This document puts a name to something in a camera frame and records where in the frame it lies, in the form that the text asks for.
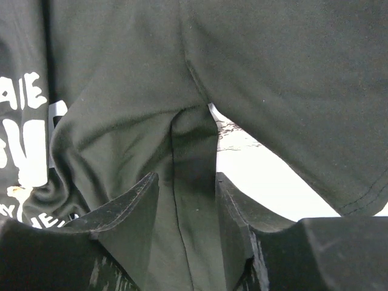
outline graphic design on shirt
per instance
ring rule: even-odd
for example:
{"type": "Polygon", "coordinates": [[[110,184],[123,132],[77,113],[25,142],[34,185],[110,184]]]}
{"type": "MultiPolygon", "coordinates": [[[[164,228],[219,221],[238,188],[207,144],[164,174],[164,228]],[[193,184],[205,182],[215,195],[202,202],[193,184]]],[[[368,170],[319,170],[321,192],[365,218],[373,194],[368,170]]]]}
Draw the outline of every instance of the graphic design on shirt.
{"type": "MultiPolygon", "coordinates": [[[[19,99],[16,95],[16,86],[10,78],[0,76],[0,104],[8,105],[12,110],[24,110],[25,107],[38,109],[48,100],[42,96],[42,90],[34,82],[39,79],[36,72],[26,73],[19,79],[19,99]]],[[[48,107],[48,138],[50,140],[54,130],[54,120],[56,116],[64,116],[67,106],[64,101],[58,101],[48,107]]],[[[47,184],[48,168],[53,167],[53,162],[49,159],[47,167],[46,149],[46,123],[45,120],[32,119],[23,123],[22,128],[16,121],[9,118],[2,120],[7,140],[0,138],[0,174],[1,169],[5,169],[10,162],[5,149],[8,147],[15,167],[18,168],[18,186],[10,185],[7,188],[7,196],[18,201],[19,206],[6,206],[0,204],[0,214],[15,217],[20,222],[22,219],[23,205],[31,196],[34,187],[41,187],[47,184]]],[[[52,226],[61,227],[64,221],[59,222],[41,213],[38,217],[31,218],[32,226],[37,228],[47,228],[52,226]]]]}

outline sleeve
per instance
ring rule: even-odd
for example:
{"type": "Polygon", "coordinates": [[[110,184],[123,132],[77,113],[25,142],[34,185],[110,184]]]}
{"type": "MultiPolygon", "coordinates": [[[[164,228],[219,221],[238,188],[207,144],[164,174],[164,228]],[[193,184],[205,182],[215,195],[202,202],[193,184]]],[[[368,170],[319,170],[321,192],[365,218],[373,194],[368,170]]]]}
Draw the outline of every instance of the sleeve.
{"type": "Polygon", "coordinates": [[[385,206],[387,1],[181,0],[181,16],[207,102],[339,214],[385,206]]]}

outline garment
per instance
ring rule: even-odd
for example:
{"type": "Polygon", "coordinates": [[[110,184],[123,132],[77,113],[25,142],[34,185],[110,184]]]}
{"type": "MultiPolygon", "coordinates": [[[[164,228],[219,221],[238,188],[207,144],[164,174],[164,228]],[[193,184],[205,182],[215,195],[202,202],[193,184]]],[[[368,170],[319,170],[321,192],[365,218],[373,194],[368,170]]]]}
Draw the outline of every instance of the garment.
{"type": "Polygon", "coordinates": [[[214,103],[338,213],[375,214],[387,15],[383,0],[1,1],[0,213],[60,227],[156,172],[147,290],[223,290],[214,103]]]}

